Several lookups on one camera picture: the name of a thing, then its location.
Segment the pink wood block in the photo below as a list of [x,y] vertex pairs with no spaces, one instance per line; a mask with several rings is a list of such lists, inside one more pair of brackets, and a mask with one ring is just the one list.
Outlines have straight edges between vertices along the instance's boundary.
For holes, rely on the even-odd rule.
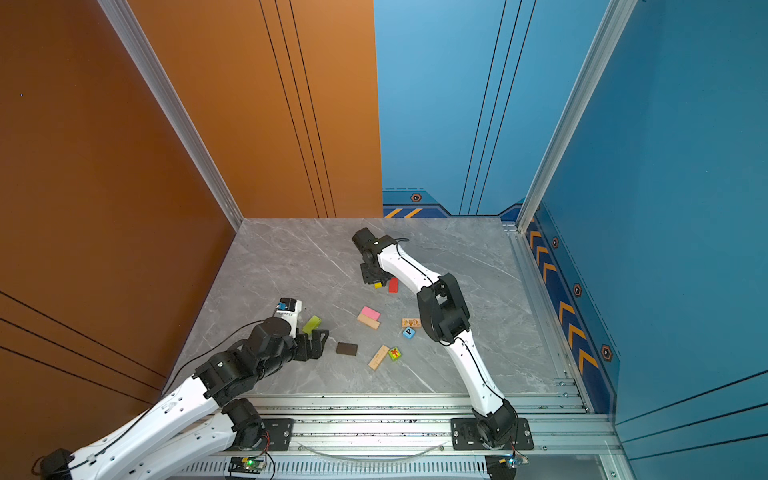
[[365,306],[361,310],[360,314],[374,321],[378,321],[381,316],[381,314],[378,311],[373,310],[372,308],[367,306]]

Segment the lime green long block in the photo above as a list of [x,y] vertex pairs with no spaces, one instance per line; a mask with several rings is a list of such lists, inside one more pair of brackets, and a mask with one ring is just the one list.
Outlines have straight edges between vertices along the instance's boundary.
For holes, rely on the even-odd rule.
[[317,315],[313,315],[303,326],[302,332],[307,335],[311,335],[315,329],[322,324],[322,319]]

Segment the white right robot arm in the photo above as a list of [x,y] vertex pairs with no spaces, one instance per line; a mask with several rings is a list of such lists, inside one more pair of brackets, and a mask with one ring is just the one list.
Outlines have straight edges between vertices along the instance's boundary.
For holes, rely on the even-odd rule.
[[422,329],[447,349],[469,393],[483,445],[501,449],[517,440],[519,415],[492,379],[470,326],[470,311],[458,280],[439,274],[405,252],[389,235],[375,236],[363,228],[352,237],[362,255],[361,274],[369,285],[397,279],[417,300]]

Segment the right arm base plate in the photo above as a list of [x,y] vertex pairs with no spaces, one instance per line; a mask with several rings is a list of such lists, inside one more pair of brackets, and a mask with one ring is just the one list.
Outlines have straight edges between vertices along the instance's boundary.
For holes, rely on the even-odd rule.
[[519,418],[516,431],[502,447],[489,447],[480,436],[477,422],[470,418],[452,418],[450,420],[451,445],[455,451],[470,450],[518,450],[531,451],[535,448],[529,422]]

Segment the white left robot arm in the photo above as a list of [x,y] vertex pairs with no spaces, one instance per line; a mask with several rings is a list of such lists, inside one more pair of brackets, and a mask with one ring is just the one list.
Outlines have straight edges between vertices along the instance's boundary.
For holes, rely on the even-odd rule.
[[255,323],[249,337],[212,355],[155,405],[75,452],[43,457],[43,479],[167,479],[230,448],[268,450],[265,421],[246,393],[291,361],[321,357],[328,333],[303,333],[284,318]]

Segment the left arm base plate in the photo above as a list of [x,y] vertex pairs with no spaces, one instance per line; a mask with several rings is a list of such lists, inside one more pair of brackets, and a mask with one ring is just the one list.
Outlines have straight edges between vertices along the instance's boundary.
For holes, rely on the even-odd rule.
[[284,452],[290,448],[293,437],[292,418],[267,418],[262,420],[261,436],[253,446],[257,451]]

